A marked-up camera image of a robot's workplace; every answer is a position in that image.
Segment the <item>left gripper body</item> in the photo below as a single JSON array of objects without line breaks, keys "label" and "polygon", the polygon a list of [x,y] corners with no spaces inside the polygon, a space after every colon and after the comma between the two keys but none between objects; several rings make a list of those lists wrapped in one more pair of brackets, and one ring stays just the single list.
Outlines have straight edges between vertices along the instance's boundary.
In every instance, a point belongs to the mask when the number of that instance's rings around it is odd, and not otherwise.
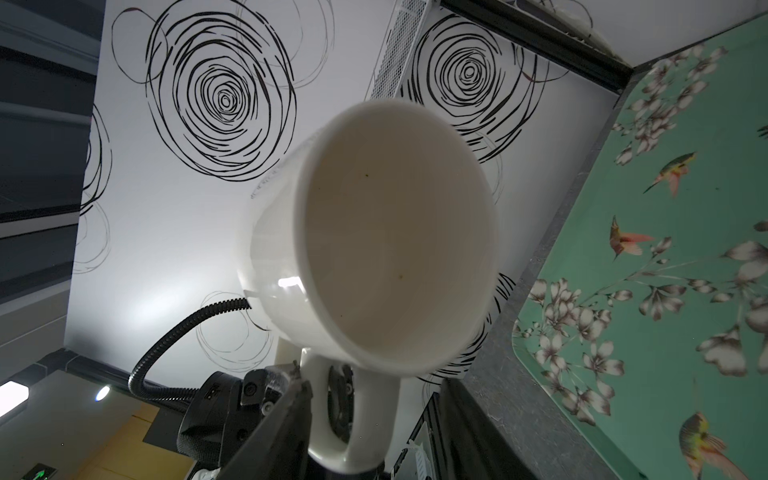
[{"label": "left gripper body", "polygon": [[[301,380],[297,364],[253,370],[242,379],[211,375],[196,391],[177,436],[177,450],[195,461],[191,472],[218,474],[294,380]],[[308,452],[306,474],[329,472]]]}]

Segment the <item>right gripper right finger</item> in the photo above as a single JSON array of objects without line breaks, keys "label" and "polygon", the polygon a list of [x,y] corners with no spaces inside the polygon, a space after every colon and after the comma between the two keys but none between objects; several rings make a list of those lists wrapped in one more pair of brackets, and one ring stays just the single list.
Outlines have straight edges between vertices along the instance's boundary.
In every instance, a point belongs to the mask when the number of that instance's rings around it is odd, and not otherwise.
[{"label": "right gripper right finger", "polygon": [[460,380],[444,380],[438,403],[446,479],[515,479],[514,455]]}]

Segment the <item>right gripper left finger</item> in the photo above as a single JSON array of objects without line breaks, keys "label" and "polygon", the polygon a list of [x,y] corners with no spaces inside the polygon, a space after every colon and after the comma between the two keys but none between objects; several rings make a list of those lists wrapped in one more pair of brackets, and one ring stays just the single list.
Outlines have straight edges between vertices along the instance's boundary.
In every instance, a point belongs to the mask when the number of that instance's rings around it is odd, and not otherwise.
[{"label": "right gripper left finger", "polygon": [[304,479],[312,424],[312,390],[292,381],[285,394],[216,478]]}]

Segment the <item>white ribbed mug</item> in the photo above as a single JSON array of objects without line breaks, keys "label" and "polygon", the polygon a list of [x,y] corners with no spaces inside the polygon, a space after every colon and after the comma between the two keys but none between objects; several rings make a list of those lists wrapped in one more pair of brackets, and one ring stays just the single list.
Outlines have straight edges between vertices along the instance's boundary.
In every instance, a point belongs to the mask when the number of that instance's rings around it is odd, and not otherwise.
[{"label": "white ribbed mug", "polygon": [[238,228],[237,276],[300,351],[317,463],[358,474],[384,461],[402,380],[470,345],[499,250],[475,155],[413,102],[345,110],[259,183]]}]

